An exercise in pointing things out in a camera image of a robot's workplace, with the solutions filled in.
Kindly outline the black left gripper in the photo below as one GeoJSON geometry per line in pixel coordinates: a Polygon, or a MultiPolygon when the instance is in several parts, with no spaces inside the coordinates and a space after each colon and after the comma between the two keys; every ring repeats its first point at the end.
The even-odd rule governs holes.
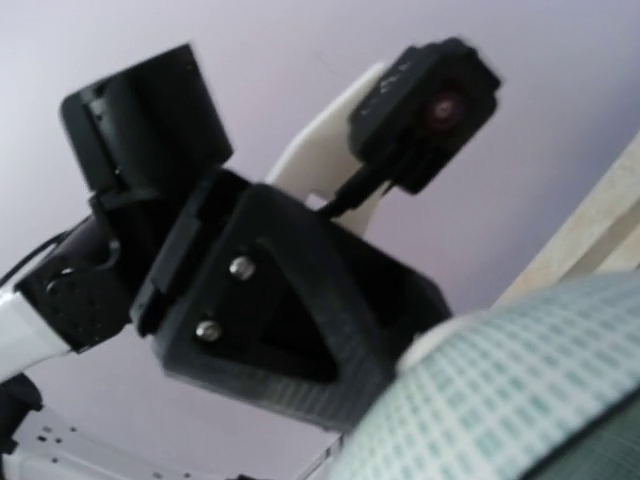
{"type": "Polygon", "coordinates": [[[249,186],[223,168],[195,185],[132,323],[155,334],[169,376],[349,432],[450,308],[428,277],[284,193],[249,186]]]}

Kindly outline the pale green ribbed bowl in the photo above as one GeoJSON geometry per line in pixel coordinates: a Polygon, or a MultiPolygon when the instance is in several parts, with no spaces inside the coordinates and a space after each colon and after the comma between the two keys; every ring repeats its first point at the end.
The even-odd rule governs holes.
{"type": "Polygon", "coordinates": [[[639,275],[557,284],[459,321],[405,365],[334,479],[635,479],[639,275]]]}

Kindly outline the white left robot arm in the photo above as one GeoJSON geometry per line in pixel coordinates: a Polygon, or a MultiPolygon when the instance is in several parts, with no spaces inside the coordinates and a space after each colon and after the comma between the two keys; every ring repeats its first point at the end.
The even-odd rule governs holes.
{"type": "Polygon", "coordinates": [[[181,477],[78,432],[27,375],[127,326],[180,380],[352,430],[414,336],[450,313],[363,235],[389,189],[417,193],[451,161],[467,110],[457,75],[475,56],[447,39],[373,66],[261,182],[228,169],[187,45],[66,97],[91,212],[1,281],[2,477],[181,477]]]}

